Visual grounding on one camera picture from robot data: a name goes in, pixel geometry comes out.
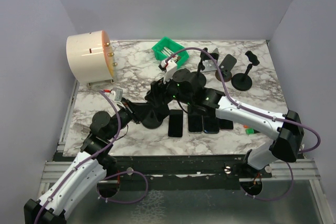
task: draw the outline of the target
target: green plastic bin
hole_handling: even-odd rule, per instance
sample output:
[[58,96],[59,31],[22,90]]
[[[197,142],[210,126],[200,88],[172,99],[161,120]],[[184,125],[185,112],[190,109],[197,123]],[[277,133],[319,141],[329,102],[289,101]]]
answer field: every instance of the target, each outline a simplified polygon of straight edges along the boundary
[[[180,44],[169,39],[168,37],[163,37],[158,43],[155,44],[154,47],[152,47],[155,58],[159,61],[162,61],[167,58],[166,55],[161,53],[164,47],[169,48],[173,52],[177,52],[184,48]],[[187,51],[184,51],[180,52],[178,56],[181,56],[181,59],[176,63],[177,69],[179,69],[182,66],[182,64],[186,62],[186,60],[189,58],[189,54],[187,53]]]

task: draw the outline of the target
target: smartphone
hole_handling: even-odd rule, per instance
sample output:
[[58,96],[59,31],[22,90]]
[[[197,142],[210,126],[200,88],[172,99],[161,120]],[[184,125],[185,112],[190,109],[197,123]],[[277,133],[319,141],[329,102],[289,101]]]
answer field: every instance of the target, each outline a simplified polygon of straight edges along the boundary
[[195,113],[190,105],[188,106],[188,131],[190,133],[201,133],[203,131],[202,116]]
[[182,137],[183,135],[183,111],[170,110],[168,136]]
[[221,130],[233,130],[233,122],[226,119],[218,119]]
[[204,116],[203,117],[203,129],[205,133],[219,133],[218,119],[215,117]]

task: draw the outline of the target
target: marble tabletop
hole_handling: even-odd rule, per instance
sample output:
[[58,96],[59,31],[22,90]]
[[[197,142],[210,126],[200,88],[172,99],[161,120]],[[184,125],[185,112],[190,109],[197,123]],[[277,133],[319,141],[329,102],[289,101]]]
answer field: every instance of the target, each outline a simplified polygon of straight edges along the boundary
[[[265,41],[178,41],[184,47],[207,47],[212,52],[219,50],[220,63],[227,54],[237,59],[232,73],[244,72],[249,64],[245,52],[251,50],[258,56],[260,64],[253,67],[249,76],[253,86],[246,92],[241,92],[227,82],[230,95],[241,102],[259,108],[287,113],[285,99],[274,70],[274,66]],[[71,116],[69,131],[66,136],[64,156],[75,156],[87,136],[87,130],[78,125],[89,126],[93,115],[101,110],[108,111],[112,116],[113,109],[97,92],[99,89],[123,89],[123,96],[134,102],[143,102],[146,92],[153,80],[159,80],[163,73],[158,68],[152,47],[157,43],[151,41],[112,41],[115,60],[118,63],[117,80],[114,84],[109,81],[95,83],[90,88],[81,84]],[[189,59],[183,65],[190,71],[197,69],[199,52],[189,51]],[[223,90],[222,84],[215,78],[215,72],[205,73],[206,87]],[[170,109],[179,109],[176,101],[169,104]],[[115,142],[110,151],[111,155],[207,155],[207,154],[245,154],[251,148],[257,148],[269,138],[265,135],[246,135],[242,125],[234,123],[232,131],[221,130],[218,134],[189,133],[187,115],[184,114],[184,129],[182,138],[168,137],[168,120],[155,130],[148,130],[141,124],[129,123],[127,135]]]

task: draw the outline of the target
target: gray wall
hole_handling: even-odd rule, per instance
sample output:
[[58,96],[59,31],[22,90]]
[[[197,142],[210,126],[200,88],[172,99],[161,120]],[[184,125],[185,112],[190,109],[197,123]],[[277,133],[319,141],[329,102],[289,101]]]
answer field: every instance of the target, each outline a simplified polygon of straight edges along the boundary
[[113,39],[270,39],[292,0],[61,0],[79,33]]
[[60,0],[0,5],[0,222],[24,223],[69,102],[65,45],[76,32]]
[[[336,0],[293,0],[269,48],[290,109],[322,137],[316,159],[336,216]],[[306,131],[312,146],[314,135]]]

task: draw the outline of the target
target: purple cable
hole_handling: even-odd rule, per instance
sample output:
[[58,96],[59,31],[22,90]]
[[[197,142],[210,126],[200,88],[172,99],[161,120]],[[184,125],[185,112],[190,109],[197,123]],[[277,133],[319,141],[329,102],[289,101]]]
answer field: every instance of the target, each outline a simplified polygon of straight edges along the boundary
[[[114,104],[112,103],[112,101],[107,97],[107,95],[105,95],[104,91],[99,91],[99,93],[109,102],[109,104],[112,106],[114,112],[116,113],[116,116],[117,116],[117,120],[118,120],[118,130],[117,130],[117,133],[115,134],[113,140],[107,145],[105,146],[104,148],[102,148],[101,150],[93,153],[91,156],[87,157],[86,159],[84,159],[82,162],[79,162],[78,165],[75,166],[75,169],[78,169],[82,164],[84,164],[87,160],[90,160],[91,158],[93,157],[96,157],[98,156],[100,153],[104,152],[107,148],[109,148],[114,142],[115,140],[118,138],[119,136],[119,133],[120,133],[120,130],[121,130],[121,120],[120,120],[120,116],[119,116],[119,113],[118,113],[118,110],[117,108],[114,106]],[[49,198],[53,199],[53,197],[55,196],[55,194],[60,190],[60,188],[64,185],[64,183],[68,180],[68,178],[74,173],[74,170],[71,170],[65,177],[64,179],[59,183],[59,185],[56,187],[56,189],[54,190],[54,192],[49,196]],[[46,206],[48,205],[49,201],[46,201],[44,203],[44,205],[40,208],[36,218],[35,218],[35,221],[34,221],[34,224],[38,224],[38,220],[43,212],[43,210],[46,208]]]
[[[106,177],[104,180],[109,179],[109,178],[113,178],[113,177],[117,177],[117,176],[119,176],[119,175],[127,174],[127,173],[130,173],[130,172],[127,172],[127,171],[126,171],[126,172],[116,173],[116,174],[113,174],[113,175],[111,175],[111,176]],[[141,201],[141,200],[142,200],[144,197],[146,197],[146,195],[147,195],[147,192],[148,192],[148,180],[147,180],[146,176],[143,175],[141,172],[132,171],[132,173],[138,174],[138,175],[140,175],[141,177],[143,177],[143,179],[145,180],[145,183],[146,183],[146,189],[145,189],[145,192],[144,192],[144,194],[143,194],[139,199],[135,199],[135,200],[131,200],[131,201],[119,201],[119,200],[115,200],[115,199],[104,198],[104,197],[102,197],[102,196],[100,195],[98,188],[97,188],[97,194],[99,195],[99,197],[100,197],[101,199],[104,199],[104,200],[107,200],[107,201],[109,201],[109,202],[113,202],[113,203],[119,203],[119,204],[126,204],[126,205],[128,205],[128,204],[133,204],[133,203],[137,203],[137,202]]]
[[293,189],[294,186],[294,174],[293,174],[293,170],[290,167],[290,165],[286,162],[286,164],[288,165],[289,171],[290,171],[290,176],[291,176],[291,183],[290,183],[290,187],[288,188],[287,192],[285,192],[283,195],[278,196],[278,197],[274,197],[274,198],[261,198],[261,197],[254,197],[251,194],[246,193],[246,196],[253,198],[253,199],[257,199],[257,200],[261,200],[261,201],[276,201],[276,200],[281,200],[283,198],[285,198]]
[[[219,77],[220,77],[220,79],[221,79],[221,81],[222,81],[223,88],[224,88],[224,92],[225,92],[227,98],[229,99],[229,101],[230,101],[231,103],[233,103],[234,105],[238,106],[238,103],[237,103],[234,99],[231,98],[231,96],[229,95],[229,92],[227,91],[227,88],[226,88],[226,85],[225,85],[223,76],[221,75],[221,70],[219,69],[219,66],[218,66],[216,60],[215,60],[215,59],[211,56],[211,54],[209,54],[207,51],[205,51],[205,50],[203,50],[203,49],[201,49],[201,48],[197,48],[197,47],[187,47],[187,48],[183,48],[183,49],[181,49],[181,50],[179,50],[179,51],[173,53],[172,55],[170,55],[170,56],[165,60],[165,62],[168,62],[171,58],[173,58],[175,55],[179,54],[180,52],[187,51],[187,50],[198,50],[198,51],[201,51],[202,53],[206,54],[206,55],[207,55],[207,56],[214,62],[215,66],[216,66],[216,68],[217,68],[217,71],[218,71],[218,73],[219,73]],[[242,108],[243,110],[246,110],[246,111],[248,111],[248,112],[251,112],[251,113],[253,113],[253,114],[255,114],[255,115],[259,115],[259,116],[262,116],[262,117],[264,117],[264,118],[268,118],[268,119],[272,119],[272,120],[273,120],[273,116],[270,116],[270,115],[267,115],[267,114],[263,114],[263,113],[261,113],[261,112],[259,112],[259,111],[255,111],[255,110],[253,110],[253,109],[247,108],[247,107],[242,106],[242,105],[240,106],[240,108]],[[299,153],[305,153],[305,152],[313,151],[313,150],[315,150],[317,147],[319,147],[319,145],[321,144],[321,137],[320,137],[319,133],[318,133],[316,130],[312,129],[311,127],[308,127],[308,126],[306,126],[306,125],[304,125],[304,124],[297,123],[297,122],[294,122],[294,121],[291,121],[291,120],[287,120],[287,119],[275,118],[275,120],[276,120],[276,121],[279,121],[279,122],[290,123],[290,124],[293,124],[293,125],[296,125],[296,126],[305,128],[306,130],[312,132],[312,133],[317,137],[317,143],[316,143],[315,146],[313,146],[312,148],[308,148],[308,149],[306,149],[306,150],[301,150],[301,151],[299,151]]]

